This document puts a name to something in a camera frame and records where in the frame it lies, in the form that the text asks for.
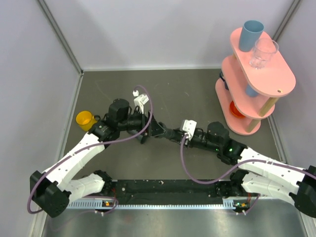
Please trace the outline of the grey plastic pipe fitting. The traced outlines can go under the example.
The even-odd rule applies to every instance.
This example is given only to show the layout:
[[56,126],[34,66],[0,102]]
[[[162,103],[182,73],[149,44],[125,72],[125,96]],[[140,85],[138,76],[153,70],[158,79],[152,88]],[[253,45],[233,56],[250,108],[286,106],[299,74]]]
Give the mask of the grey plastic pipe fitting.
[[[138,132],[139,131],[137,131],[137,130],[128,130],[127,131],[127,133],[130,135],[135,135]],[[144,144],[146,142],[146,140],[148,139],[148,134],[147,134],[147,132],[143,132],[135,138],[140,142],[140,144]]]

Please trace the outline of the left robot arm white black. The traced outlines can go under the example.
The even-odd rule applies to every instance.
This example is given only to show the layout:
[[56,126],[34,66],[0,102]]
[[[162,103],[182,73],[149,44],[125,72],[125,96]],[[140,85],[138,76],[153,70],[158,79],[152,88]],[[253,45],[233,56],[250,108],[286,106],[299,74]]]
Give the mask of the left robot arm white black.
[[111,144],[128,141],[128,138],[120,139],[122,131],[135,131],[131,138],[150,133],[153,112],[144,114],[143,105],[140,103],[132,110],[128,101],[114,100],[105,116],[98,116],[83,138],[60,161],[43,172],[35,171],[30,176],[27,211],[36,214],[31,210],[31,202],[34,202],[41,211],[54,218],[73,201],[93,193],[108,195],[112,184],[106,172],[95,171],[78,180],[74,177]]

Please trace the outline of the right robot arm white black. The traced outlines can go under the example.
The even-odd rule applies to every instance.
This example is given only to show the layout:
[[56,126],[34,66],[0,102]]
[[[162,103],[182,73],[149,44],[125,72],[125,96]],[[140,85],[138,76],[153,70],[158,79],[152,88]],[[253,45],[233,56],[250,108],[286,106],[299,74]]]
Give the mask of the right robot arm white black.
[[180,147],[206,149],[237,171],[231,175],[230,188],[235,195],[255,193],[283,200],[300,212],[316,216],[316,168],[283,164],[264,156],[229,137],[220,122],[212,122],[207,131],[197,128],[194,120],[184,120],[178,138]]

